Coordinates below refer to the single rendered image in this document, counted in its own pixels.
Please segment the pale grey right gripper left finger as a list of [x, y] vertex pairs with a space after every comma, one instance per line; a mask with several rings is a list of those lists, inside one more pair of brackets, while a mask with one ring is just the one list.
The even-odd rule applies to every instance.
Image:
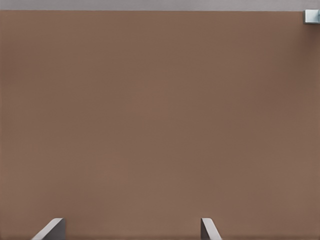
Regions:
[[66, 221], [64, 218], [52, 219], [31, 240], [66, 240]]

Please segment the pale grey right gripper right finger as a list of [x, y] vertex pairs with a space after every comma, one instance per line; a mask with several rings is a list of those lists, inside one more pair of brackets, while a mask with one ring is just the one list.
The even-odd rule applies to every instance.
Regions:
[[222, 240], [222, 237], [211, 218], [200, 219], [201, 240]]

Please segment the silver frame post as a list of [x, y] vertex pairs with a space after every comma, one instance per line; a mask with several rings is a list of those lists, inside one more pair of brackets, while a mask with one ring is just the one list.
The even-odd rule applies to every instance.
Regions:
[[320, 9], [306, 9], [303, 11], [304, 24], [320, 25]]

